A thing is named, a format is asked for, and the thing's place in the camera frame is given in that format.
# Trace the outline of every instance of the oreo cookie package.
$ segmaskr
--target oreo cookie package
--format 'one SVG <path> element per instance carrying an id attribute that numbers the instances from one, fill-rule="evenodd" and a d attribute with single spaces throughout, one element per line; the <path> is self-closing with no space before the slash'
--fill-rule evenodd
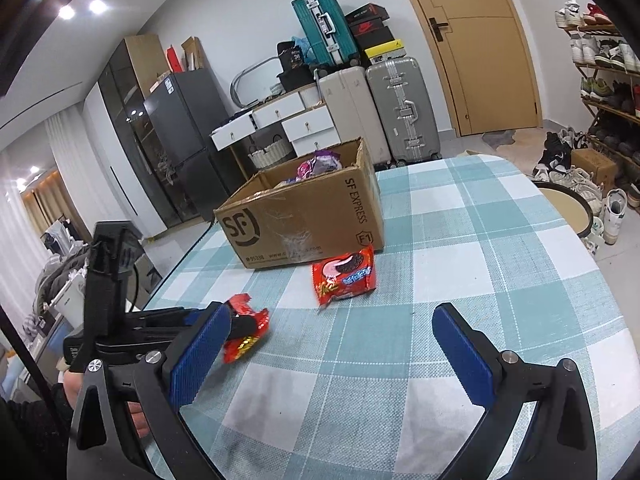
<path id="1" fill-rule="evenodd" d="M 333 299 L 344 300 L 374 290 L 373 246 L 313 264 L 312 272 L 321 308 Z"/>

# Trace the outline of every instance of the human hand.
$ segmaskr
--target human hand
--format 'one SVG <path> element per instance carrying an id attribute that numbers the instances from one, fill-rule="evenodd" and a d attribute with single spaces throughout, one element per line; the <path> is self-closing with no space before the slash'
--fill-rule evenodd
<path id="1" fill-rule="evenodd" d="M 66 400 L 73 409 L 76 408 L 76 404 L 78 403 L 78 394 L 80 393 L 80 388 L 82 388 L 82 378 L 84 378 L 84 374 L 70 372 L 68 370 L 65 372 L 63 386 Z M 147 436 L 149 434 L 149 425 L 146 422 L 145 414 L 142 412 L 142 406 L 137 402 L 128 402 L 128 405 L 138 436 L 140 438 Z"/>

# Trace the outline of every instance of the red snack package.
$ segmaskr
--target red snack package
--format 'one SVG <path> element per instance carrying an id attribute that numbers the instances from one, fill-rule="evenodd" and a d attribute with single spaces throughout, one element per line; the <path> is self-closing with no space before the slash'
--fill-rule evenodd
<path id="1" fill-rule="evenodd" d="M 352 298 L 376 288 L 373 246 L 313 264 L 312 269 L 321 308 L 325 308 L 334 298 Z"/>
<path id="2" fill-rule="evenodd" d="M 223 361 L 228 364 L 240 358 L 249 348 L 260 339 L 269 328 L 269 311 L 264 308 L 256 312 L 249 306 L 251 296 L 248 294 L 235 294 L 227 304 L 236 316 L 250 316 L 255 319 L 257 329 L 254 333 L 238 339 L 230 339 L 223 346 Z"/>

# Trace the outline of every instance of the gray refrigerator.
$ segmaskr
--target gray refrigerator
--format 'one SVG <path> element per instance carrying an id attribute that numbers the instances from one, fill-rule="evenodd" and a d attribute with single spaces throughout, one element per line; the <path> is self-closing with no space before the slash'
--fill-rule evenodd
<path id="1" fill-rule="evenodd" d="M 145 109 L 185 192 L 207 221 L 242 184 L 234 154 L 216 149 L 210 134 L 228 114 L 206 69 L 168 76 Z"/>

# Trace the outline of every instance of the teal suitcase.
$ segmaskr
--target teal suitcase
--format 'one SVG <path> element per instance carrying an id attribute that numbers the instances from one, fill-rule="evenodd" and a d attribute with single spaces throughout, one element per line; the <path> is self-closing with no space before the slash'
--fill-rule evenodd
<path id="1" fill-rule="evenodd" d="M 360 63 L 358 47 L 336 0 L 293 0 L 291 5 L 318 64 L 356 66 Z"/>

